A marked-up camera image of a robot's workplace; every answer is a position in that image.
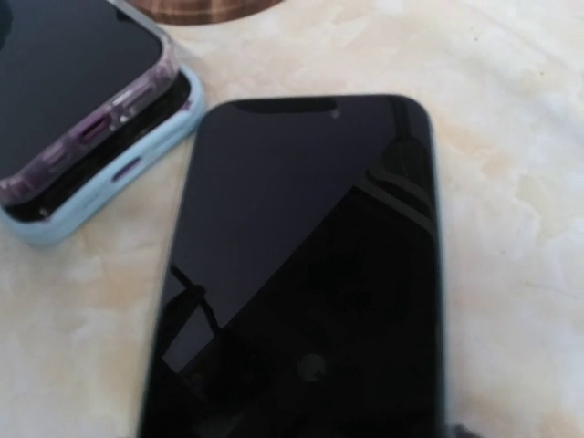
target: white marble table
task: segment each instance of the white marble table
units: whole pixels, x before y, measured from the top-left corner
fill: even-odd
[[[584,436],[584,3],[286,0],[171,28],[210,101],[391,92],[433,116],[452,416],[485,438]],[[131,436],[183,145],[83,230],[0,229],[0,434]]]

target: black smartphone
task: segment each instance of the black smartphone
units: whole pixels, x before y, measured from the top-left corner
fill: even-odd
[[[170,89],[144,109],[140,116],[130,120],[83,160],[72,165],[39,195],[26,203],[8,205],[4,211],[23,224],[45,221],[85,183],[176,114],[190,94],[191,84],[180,73]]]
[[[199,129],[140,438],[443,438],[429,118],[262,99]]]
[[[0,0],[0,204],[37,196],[178,72],[168,36],[122,0]]]

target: light blue phone case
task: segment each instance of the light blue phone case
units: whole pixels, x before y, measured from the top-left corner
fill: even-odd
[[[53,245],[78,230],[119,192],[196,130],[205,112],[203,87],[190,69],[182,67],[181,71],[191,83],[191,95],[184,108],[122,153],[45,221],[20,223],[1,208],[0,221],[31,245]],[[123,176],[115,178],[138,159],[140,161]]]

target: phone case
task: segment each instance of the phone case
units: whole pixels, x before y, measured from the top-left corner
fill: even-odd
[[[1,205],[26,202],[46,189],[68,166],[82,159],[112,132],[155,101],[178,75],[179,62],[170,37],[124,0],[108,2],[161,40],[162,54],[159,61],[69,132],[48,145],[18,174],[0,181]],[[86,137],[88,132],[92,133],[89,139]]]
[[[181,68],[191,83],[187,104],[75,192],[45,221],[20,223],[0,209],[0,221],[31,245],[53,245],[71,235],[132,181],[197,128],[205,111],[201,82]]]

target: phone screen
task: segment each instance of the phone screen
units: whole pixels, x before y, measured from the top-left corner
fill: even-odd
[[[139,436],[443,437],[436,208],[430,122],[410,99],[211,111]]]
[[[0,0],[0,179],[111,99],[162,54],[106,0]]]

